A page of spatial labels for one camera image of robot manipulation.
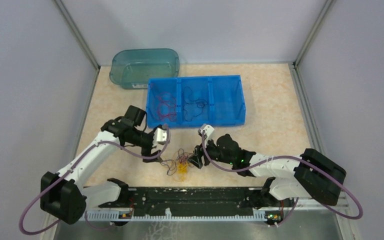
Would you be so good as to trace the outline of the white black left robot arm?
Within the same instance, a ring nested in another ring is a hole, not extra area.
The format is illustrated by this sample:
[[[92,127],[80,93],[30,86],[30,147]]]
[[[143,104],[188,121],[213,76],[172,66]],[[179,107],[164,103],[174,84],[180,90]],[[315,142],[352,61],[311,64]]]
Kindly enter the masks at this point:
[[[108,120],[88,147],[65,167],[56,173],[45,173],[40,183],[40,208],[72,225],[94,207],[126,206],[130,193],[123,181],[110,178],[95,186],[86,186],[86,182],[116,150],[144,162],[160,160],[170,142],[170,130],[167,124],[158,125],[150,132],[139,130],[146,115],[144,110],[129,106],[123,116]]]

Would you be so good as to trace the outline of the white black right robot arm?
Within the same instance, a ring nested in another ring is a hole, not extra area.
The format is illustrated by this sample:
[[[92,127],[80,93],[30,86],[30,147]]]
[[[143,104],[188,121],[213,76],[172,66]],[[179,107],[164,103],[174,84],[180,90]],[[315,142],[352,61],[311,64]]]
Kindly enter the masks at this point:
[[[289,198],[312,198],[335,206],[342,191],[338,184],[344,183],[347,174],[316,149],[306,148],[298,156],[268,156],[241,148],[229,134],[197,145],[188,162],[199,169],[224,163],[240,176],[266,178],[261,199],[267,206]]]

